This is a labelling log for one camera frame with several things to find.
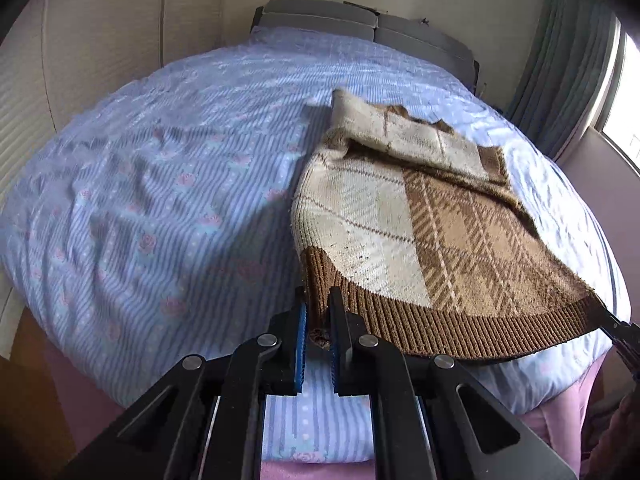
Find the brown plaid knit sweater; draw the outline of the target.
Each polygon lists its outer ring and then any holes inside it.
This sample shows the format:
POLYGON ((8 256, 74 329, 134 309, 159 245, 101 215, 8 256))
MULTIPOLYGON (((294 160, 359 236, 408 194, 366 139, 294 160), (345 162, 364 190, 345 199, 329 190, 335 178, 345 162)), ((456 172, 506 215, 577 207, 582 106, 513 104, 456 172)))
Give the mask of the brown plaid knit sweater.
POLYGON ((291 218, 315 332, 338 288, 410 356, 506 361, 592 332, 604 309, 542 241, 501 148, 399 105, 333 92, 291 218))

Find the purple bed sheet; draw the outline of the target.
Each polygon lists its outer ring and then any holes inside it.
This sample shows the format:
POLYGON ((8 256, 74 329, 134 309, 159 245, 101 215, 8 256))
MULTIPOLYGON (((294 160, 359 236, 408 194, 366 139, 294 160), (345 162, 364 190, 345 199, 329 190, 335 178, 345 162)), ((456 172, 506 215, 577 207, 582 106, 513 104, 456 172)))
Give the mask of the purple bed sheet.
MULTIPOLYGON (((53 344, 48 342, 44 355, 50 368, 70 428, 75 451, 82 451, 95 437, 122 414, 122 408, 91 379, 73 367, 53 344)), ((597 359, 588 372, 554 399, 521 416, 521 421, 550 445, 574 470, 580 469, 582 423, 591 389, 600 372, 597 359)), ((262 463, 264 479, 372 479, 372 462, 320 463, 314 453, 297 453, 290 460, 267 460, 262 463)))

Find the blue floral striped duvet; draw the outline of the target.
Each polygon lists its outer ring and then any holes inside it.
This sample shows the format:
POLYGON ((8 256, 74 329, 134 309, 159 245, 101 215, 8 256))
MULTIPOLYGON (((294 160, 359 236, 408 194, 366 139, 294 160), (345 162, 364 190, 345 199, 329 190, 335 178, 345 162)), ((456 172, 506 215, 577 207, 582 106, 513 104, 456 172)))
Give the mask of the blue floral striped duvet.
POLYGON ((570 180, 455 76, 366 40, 259 29, 76 117, 6 199, 6 272, 50 341, 117 404, 188 354, 232 352, 292 304, 291 200, 336 88, 502 146, 544 242, 630 318, 623 273, 570 180))

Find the green curtain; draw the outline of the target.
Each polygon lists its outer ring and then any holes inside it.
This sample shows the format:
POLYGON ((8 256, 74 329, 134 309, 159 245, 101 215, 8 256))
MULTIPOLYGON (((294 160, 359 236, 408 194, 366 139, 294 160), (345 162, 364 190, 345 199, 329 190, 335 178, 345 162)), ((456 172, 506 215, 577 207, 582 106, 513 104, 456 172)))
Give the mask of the green curtain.
POLYGON ((560 159, 599 108, 619 45, 620 22, 605 0, 544 0, 506 118, 560 159))

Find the cream louvered wardrobe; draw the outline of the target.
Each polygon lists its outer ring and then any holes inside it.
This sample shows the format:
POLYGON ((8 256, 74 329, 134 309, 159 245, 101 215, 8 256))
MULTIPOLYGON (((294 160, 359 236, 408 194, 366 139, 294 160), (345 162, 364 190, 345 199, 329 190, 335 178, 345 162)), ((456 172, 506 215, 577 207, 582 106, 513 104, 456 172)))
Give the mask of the cream louvered wardrobe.
POLYGON ((221 43, 224 0, 28 0, 1 43, 1 191, 74 116, 221 43))

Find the grey padded headboard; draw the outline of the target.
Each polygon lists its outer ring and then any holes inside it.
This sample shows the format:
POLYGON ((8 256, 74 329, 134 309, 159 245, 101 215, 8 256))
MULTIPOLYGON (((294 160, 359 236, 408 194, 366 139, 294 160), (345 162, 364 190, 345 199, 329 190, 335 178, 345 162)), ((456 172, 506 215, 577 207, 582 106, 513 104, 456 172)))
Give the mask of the grey padded headboard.
POLYGON ((251 28, 289 27, 369 40, 431 62, 477 88, 480 63, 472 50, 427 21, 408 20, 352 2, 270 0, 258 6, 251 28))

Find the window with dark frame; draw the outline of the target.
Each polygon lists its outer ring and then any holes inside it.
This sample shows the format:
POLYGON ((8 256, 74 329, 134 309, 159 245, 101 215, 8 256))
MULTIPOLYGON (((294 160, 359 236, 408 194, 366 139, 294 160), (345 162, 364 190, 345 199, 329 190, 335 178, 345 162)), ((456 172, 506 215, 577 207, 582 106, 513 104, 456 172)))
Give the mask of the window with dark frame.
POLYGON ((619 20, 586 133, 603 140, 639 174, 639 48, 619 20))

